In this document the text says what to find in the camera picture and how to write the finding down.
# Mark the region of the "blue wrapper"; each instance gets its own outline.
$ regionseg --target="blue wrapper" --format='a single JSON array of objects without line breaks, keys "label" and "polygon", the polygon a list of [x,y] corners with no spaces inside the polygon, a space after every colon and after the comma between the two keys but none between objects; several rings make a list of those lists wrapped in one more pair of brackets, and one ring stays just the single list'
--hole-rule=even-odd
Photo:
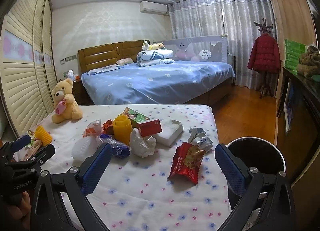
[{"label": "blue wrapper", "polygon": [[124,159],[130,155],[130,148],[129,146],[125,145],[124,143],[112,138],[110,135],[101,134],[100,140],[104,143],[108,143],[111,145],[112,148],[112,156]]}]

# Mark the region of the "nightstand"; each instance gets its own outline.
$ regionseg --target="nightstand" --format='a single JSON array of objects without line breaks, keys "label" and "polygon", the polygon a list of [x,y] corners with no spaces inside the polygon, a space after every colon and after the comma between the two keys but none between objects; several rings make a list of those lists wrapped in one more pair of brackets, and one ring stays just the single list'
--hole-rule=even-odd
[{"label": "nightstand", "polygon": [[81,79],[78,79],[73,82],[73,91],[72,91],[75,100],[78,105],[94,105],[90,99],[87,91],[85,90]]}]

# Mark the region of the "gray curtain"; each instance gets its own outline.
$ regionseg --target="gray curtain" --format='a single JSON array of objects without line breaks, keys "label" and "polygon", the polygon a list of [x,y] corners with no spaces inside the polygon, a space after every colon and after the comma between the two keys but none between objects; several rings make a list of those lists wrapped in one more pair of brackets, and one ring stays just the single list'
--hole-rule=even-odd
[{"label": "gray curtain", "polygon": [[[228,33],[228,53],[236,56],[236,85],[256,89],[259,73],[247,68],[252,46],[262,32],[254,21],[275,24],[270,0],[180,0],[169,5],[172,32],[175,38],[221,35]],[[272,37],[276,37],[274,27]],[[277,75],[271,77],[275,93]]]}]

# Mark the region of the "blue gripper pad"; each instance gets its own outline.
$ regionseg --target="blue gripper pad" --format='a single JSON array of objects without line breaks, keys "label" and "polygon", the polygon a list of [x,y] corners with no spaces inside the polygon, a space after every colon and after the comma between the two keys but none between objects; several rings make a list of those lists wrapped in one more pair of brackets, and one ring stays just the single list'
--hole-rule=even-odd
[{"label": "blue gripper pad", "polygon": [[81,192],[85,196],[91,194],[96,188],[102,174],[111,160],[111,156],[112,149],[111,146],[107,144],[83,175]]},{"label": "blue gripper pad", "polygon": [[227,182],[229,183],[232,191],[242,197],[246,191],[245,178],[239,168],[230,158],[230,156],[223,150],[221,144],[218,144],[214,150],[215,159],[219,164]]},{"label": "blue gripper pad", "polygon": [[31,137],[26,134],[11,144],[11,150],[17,152],[31,142]]}]

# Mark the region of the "blue bedsheet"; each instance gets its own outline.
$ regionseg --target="blue bedsheet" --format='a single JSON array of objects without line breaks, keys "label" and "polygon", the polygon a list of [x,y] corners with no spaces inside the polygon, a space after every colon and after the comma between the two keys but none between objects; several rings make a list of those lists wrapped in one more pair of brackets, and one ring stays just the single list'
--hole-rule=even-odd
[{"label": "blue bedsheet", "polygon": [[148,67],[127,64],[98,75],[85,73],[81,80],[95,105],[181,104],[231,76],[227,63],[177,61]]}]

